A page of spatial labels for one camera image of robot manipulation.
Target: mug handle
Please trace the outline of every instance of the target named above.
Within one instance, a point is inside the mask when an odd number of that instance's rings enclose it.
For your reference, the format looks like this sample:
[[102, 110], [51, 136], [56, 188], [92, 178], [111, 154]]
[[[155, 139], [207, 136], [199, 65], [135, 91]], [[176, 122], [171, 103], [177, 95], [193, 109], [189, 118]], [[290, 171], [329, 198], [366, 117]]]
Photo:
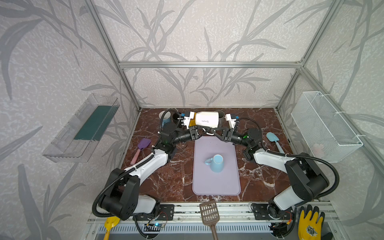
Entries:
[[210, 158], [210, 159], [207, 159], [204, 163], [206, 165], [210, 165], [212, 161], [213, 161], [213, 158]]

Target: purple tray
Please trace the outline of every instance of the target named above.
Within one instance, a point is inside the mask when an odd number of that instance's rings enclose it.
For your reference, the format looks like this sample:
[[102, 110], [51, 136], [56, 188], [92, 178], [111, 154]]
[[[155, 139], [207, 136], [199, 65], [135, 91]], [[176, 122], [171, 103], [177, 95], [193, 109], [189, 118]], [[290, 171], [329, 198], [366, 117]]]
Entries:
[[[212, 172], [209, 165], [204, 163], [216, 154], [220, 154], [224, 159], [224, 169], [219, 173]], [[208, 136], [195, 141], [192, 189], [197, 195], [238, 195], [240, 193], [236, 151], [232, 143]]]

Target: white mesh basket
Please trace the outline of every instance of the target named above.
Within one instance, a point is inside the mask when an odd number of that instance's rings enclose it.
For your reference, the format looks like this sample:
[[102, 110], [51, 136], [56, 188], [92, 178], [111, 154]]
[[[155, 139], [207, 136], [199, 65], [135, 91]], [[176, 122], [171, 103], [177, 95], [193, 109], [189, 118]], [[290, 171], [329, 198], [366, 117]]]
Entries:
[[303, 92], [291, 115], [315, 157], [339, 162], [362, 146], [360, 138], [319, 91]]

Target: glove logo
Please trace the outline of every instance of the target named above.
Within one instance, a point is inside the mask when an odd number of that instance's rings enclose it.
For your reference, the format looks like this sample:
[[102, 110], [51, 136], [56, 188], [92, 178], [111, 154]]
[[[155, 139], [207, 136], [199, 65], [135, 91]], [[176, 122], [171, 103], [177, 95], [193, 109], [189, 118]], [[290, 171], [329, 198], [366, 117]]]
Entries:
[[308, 227], [307, 227], [307, 233], [309, 235], [311, 235], [312, 237], [316, 237], [317, 236], [317, 232], [310, 225], [308, 225]]

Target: purple spatula head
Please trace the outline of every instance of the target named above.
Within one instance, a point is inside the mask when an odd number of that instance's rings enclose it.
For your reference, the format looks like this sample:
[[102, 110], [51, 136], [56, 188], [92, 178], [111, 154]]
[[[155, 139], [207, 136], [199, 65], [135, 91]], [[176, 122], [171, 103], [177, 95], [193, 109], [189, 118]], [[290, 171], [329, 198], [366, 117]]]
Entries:
[[148, 145], [151, 143], [151, 140], [150, 139], [148, 139], [148, 138], [143, 138], [140, 142], [139, 142], [139, 144], [138, 144], [138, 148], [140, 149], [140, 150], [142, 150], [143, 148], [145, 148], [145, 147], [148, 147]]

